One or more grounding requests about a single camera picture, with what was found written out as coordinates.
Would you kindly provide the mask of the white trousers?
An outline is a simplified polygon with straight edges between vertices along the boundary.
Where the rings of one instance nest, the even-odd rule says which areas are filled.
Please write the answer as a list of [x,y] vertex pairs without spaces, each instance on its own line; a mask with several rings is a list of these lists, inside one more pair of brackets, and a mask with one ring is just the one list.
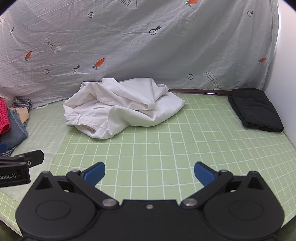
[[108,139],[129,126],[150,127],[166,121],[185,105],[164,84],[151,78],[83,82],[63,108],[66,125],[91,138]]

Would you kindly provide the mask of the blue denim jeans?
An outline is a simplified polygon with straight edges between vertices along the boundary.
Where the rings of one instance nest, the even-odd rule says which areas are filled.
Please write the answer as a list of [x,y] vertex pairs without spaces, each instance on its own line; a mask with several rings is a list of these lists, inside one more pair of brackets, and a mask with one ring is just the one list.
[[10,121],[10,129],[1,135],[1,142],[6,143],[8,149],[13,149],[28,137],[26,127],[21,122],[19,114],[16,110],[8,110],[8,118]]

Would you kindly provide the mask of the red knit garment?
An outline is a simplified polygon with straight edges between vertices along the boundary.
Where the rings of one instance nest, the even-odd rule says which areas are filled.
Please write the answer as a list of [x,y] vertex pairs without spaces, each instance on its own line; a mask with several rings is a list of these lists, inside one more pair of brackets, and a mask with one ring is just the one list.
[[11,128],[6,102],[0,99],[0,135],[3,135]]

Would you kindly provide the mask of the beige cloth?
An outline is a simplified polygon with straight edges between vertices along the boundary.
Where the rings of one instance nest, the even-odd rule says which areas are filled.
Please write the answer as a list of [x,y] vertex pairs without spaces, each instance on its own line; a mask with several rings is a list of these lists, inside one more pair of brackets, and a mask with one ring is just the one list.
[[29,111],[27,108],[10,108],[11,110],[15,110],[18,113],[18,116],[24,124],[29,118]]

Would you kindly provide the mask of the blue plaid shirt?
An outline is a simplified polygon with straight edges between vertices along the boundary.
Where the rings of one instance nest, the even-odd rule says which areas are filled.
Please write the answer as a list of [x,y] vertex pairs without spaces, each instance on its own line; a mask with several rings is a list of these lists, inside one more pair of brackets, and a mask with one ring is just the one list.
[[[27,108],[30,112],[30,110],[32,109],[32,103],[29,98],[16,96],[14,97],[11,108]],[[1,156],[10,156],[15,148],[16,146],[13,149],[8,149],[5,153],[1,154]]]

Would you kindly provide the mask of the green grid mat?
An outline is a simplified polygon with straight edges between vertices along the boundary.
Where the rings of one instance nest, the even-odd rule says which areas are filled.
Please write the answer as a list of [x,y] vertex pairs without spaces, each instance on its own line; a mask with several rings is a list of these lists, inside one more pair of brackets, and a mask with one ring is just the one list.
[[103,162],[98,188],[117,200],[182,200],[201,188],[194,164],[201,161],[234,175],[258,171],[285,211],[295,216],[295,149],[284,133],[244,128],[224,96],[182,94],[184,107],[163,123],[130,126],[106,140],[65,123],[62,102],[30,112],[28,138],[14,154],[42,150],[43,164],[30,169],[54,175]]

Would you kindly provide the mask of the folded black garment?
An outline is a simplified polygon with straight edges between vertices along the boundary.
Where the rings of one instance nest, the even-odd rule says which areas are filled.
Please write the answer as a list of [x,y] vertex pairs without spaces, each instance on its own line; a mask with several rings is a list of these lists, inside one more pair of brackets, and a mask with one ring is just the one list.
[[278,112],[262,90],[234,89],[228,101],[244,127],[273,133],[284,130]]

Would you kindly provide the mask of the carrot print white sheet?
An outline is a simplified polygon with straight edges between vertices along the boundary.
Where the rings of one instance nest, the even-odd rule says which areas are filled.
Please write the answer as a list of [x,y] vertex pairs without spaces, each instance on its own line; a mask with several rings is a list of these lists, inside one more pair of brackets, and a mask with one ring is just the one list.
[[16,1],[1,15],[1,97],[41,106],[102,78],[262,88],[278,21],[277,1]]

